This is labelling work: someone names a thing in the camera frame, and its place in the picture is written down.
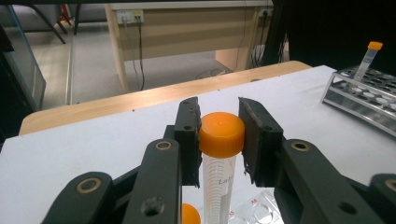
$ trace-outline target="black cable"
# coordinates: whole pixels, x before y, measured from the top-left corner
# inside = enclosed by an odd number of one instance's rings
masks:
[[[142,21],[140,20],[140,17],[134,17],[137,20],[137,27],[139,29],[139,59],[140,59],[140,70],[142,71],[142,88],[140,89],[141,91],[145,88],[145,73],[143,71],[143,48],[142,48]]]
[[[127,35],[127,37],[128,37],[128,45],[129,45],[129,48],[131,49],[131,50],[133,50],[133,48],[132,48],[132,38],[131,38],[131,36],[129,35],[129,32],[128,32],[128,28],[127,28],[127,26],[126,26],[126,19],[125,19],[125,17],[122,17],[122,23],[124,24],[124,28],[125,28],[125,33],[126,33],[126,35]],[[134,65],[134,75],[136,76],[136,84],[137,84],[137,89],[139,90],[140,89],[140,86],[139,86],[139,78],[137,77],[137,71],[136,71],[136,66]]]
[[[265,23],[267,21],[267,17],[268,17],[268,12],[264,11],[262,14],[262,36],[260,38],[260,42],[258,44],[258,46],[260,47],[259,50],[257,50],[257,46],[256,48],[254,48],[254,52],[251,55],[251,63],[253,65],[253,67],[259,67],[260,65],[260,61],[261,61],[261,57],[262,54],[264,53],[264,48],[262,47],[262,40],[264,37],[264,29],[265,29]]]
[[[236,69],[236,67],[238,67],[239,50],[241,49],[242,43],[244,42],[244,39],[245,39],[245,31],[246,31],[246,27],[247,27],[247,10],[248,10],[248,4],[247,4],[247,1],[246,1],[246,0],[244,0],[244,3],[245,3],[244,35],[242,36],[241,42],[239,43],[238,51],[236,52],[236,62],[235,62],[235,68],[233,69],[233,71]]]

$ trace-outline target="white table surface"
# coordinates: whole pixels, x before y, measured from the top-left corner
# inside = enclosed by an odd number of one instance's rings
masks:
[[[320,66],[201,94],[198,101],[202,115],[215,111],[237,115],[238,96],[259,101],[287,138],[316,145],[342,175],[367,185],[374,174],[396,174],[396,138],[319,102],[332,71]],[[0,223],[39,223],[75,176],[99,171],[117,178],[139,165],[146,145],[162,138],[166,125],[175,123],[178,104],[8,139],[0,154]],[[250,185],[243,170],[243,158],[238,155],[232,207],[262,191]],[[202,214],[203,190],[184,187],[183,203],[194,204]]]

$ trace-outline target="plastic packaging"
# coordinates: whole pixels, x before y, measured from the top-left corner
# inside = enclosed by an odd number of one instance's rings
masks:
[[[228,224],[283,224],[274,194],[264,190],[230,211]]]
[[[358,68],[358,71],[355,74],[354,79],[357,81],[361,81],[367,69],[370,67],[371,62],[373,61],[376,53],[381,50],[382,43],[372,41],[367,47],[366,54],[364,55],[363,60],[361,61],[361,65]]]
[[[245,125],[237,116],[217,112],[202,118],[200,149],[204,166],[204,223],[228,223],[236,155]]]

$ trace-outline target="test tube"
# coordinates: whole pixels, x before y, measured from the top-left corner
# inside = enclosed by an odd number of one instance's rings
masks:
[[[245,124],[236,115],[211,113],[199,132],[204,166],[204,223],[228,223],[236,155],[244,146]]]
[[[372,41],[370,42],[369,46],[367,47],[366,54],[364,55],[363,60],[361,61],[361,65],[358,68],[358,71],[355,74],[354,79],[357,81],[361,81],[363,78],[364,74],[366,73],[367,69],[369,68],[371,62],[373,61],[373,58],[375,57],[376,53],[381,50],[382,48],[382,43],[381,42],[376,42]]]

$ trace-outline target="orange tube cap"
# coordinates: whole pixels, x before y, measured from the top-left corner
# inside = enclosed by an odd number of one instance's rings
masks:
[[[199,136],[199,147],[207,156],[229,158],[244,147],[245,124],[230,113],[211,113],[202,118]]]
[[[182,224],[201,224],[201,217],[199,216],[198,211],[192,205],[183,203],[181,210]]]
[[[372,41],[372,42],[370,42],[368,49],[381,50],[382,45],[383,44],[381,42]]]

